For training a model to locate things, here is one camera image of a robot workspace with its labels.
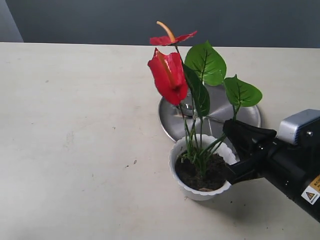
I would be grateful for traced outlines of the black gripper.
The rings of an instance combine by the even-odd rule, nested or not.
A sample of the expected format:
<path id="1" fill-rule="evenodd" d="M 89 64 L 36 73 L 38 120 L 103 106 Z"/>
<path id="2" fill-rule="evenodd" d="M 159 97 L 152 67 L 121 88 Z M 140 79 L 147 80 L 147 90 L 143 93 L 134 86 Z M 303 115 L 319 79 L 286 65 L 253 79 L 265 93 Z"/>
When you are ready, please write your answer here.
<path id="1" fill-rule="evenodd" d="M 231 185 L 265 178 L 317 222 L 320 221 L 319 145 L 303 147 L 273 140 L 277 135 L 275 130 L 233 119 L 224 122 L 222 131 L 240 160 L 225 164 L 225 179 Z M 254 152 L 259 158 L 248 159 Z"/>

